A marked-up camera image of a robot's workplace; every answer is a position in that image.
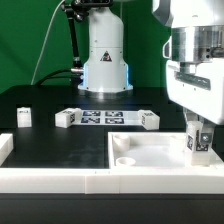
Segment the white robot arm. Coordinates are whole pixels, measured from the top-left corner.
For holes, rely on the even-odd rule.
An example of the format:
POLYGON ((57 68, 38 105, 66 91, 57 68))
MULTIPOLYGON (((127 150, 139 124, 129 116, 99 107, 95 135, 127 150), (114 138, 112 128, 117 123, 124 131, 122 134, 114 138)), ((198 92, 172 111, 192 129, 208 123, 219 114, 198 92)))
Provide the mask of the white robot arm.
MULTIPOLYGON (((90 3, 89 59, 79 89, 130 90, 123 60, 123 23, 105 1, 90 3)), ((152 0, 152 14, 171 29, 163 45, 169 98, 216 124, 224 124, 224 0, 152 0)))

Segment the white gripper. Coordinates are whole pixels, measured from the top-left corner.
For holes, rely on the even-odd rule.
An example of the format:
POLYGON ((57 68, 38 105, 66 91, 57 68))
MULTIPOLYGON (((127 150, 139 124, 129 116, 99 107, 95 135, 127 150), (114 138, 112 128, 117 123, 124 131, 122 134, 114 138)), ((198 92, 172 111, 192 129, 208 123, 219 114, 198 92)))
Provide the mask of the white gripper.
POLYGON ((174 78, 174 70, 176 68, 176 62, 167 61, 166 82, 168 97, 173 102, 190 110, 184 112, 184 118, 187 123, 196 121, 196 114, 211 121, 204 120, 199 131, 199 141, 201 143, 211 143, 213 123, 224 124, 224 60, 215 59, 212 63, 199 65, 199 76, 210 80, 210 90, 176 80, 174 78))

